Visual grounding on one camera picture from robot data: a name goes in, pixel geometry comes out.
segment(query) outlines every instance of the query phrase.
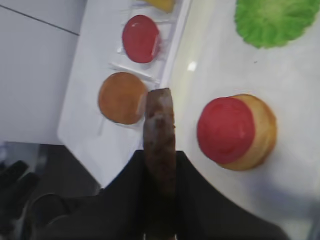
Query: plastic tray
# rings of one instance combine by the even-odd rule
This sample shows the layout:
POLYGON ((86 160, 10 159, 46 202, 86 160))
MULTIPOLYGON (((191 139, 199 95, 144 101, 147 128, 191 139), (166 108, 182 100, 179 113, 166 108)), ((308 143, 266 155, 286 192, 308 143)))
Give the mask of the plastic tray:
POLYGON ((122 23, 122 27, 136 15, 145 15, 151 18, 160 31, 160 52, 150 63, 133 62, 127 57, 121 36, 119 36, 118 47, 114 52, 110 67, 116 71, 136 75, 146 84, 149 90, 168 87, 190 3, 191 0, 176 0, 173 12, 165 13, 144 1, 132 0, 130 8, 123 10, 123 14, 127 14, 127 19, 122 23))

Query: green toy lettuce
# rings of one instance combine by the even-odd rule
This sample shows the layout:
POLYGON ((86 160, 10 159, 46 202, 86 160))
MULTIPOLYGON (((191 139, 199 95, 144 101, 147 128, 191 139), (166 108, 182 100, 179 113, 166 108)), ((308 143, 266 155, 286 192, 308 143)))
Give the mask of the green toy lettuce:
POLYGON ((286 45, 311 26, 320 0, 237 0, 236 30, 257 48, 286 45))

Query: white tray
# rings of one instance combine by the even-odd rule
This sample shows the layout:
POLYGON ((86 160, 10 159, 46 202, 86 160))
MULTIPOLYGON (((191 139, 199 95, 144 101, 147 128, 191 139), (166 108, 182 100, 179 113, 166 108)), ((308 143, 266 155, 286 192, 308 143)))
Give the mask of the white tray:
POLYGON ((132 0, 132 5, 123 13, 129 19, 136 15, 145 15, 151 18, 160 31, 161 46, 160 52, 156 58, 146 64, 140 64, 131 61, 123 48, 122 41, 119 38, 118 47, 112 58, 111 65, 117 71, 125 71, 140 77, 147 86, 153 89, 167 87, 171 76, 172 67, 179 47, 180 39, 184 30, 186 17, 189 11, 191 0, 176 0, 172 13, 165 13, 150 4, 141 0, 132 0))
POLYGON ((59 139, 102 185, 123 169, 142 142, 143 125, 125 127, 107 120, 98 107, 103 81, 115 72, 136 74, 149 90, 169 84, 191 0, 176 0, 164 13, 139 0, 88 1, 58 128, 59 139), (152 18, 164 39, 151 64, 137 64, 122 50, 121 36, 130 17, 152 18))

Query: red circular piece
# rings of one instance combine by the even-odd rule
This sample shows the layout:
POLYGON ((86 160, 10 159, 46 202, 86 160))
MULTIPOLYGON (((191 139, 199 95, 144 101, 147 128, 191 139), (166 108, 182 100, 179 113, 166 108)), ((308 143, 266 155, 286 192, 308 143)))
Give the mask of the red circular piece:
POLYGON ((250 108, 232 97, 209 102, 197 124, 201 151, 218 164, 229 164, 242 157, 253 143, 255 134, 250 108))
POLYGON ((137 15, 131 18, 122 32, 122 42, 127 56, 140 64, 150 63, 160 49, 160 32, 149 17, 137 15))

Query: white wall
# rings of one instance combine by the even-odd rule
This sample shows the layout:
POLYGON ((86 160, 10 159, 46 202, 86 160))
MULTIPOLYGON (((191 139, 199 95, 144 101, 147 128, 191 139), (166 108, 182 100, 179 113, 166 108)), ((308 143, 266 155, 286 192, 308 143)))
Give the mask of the white wall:
POLYGON ((60 143, 57 127, 85 5, 0 0, 0 140, 60 143))

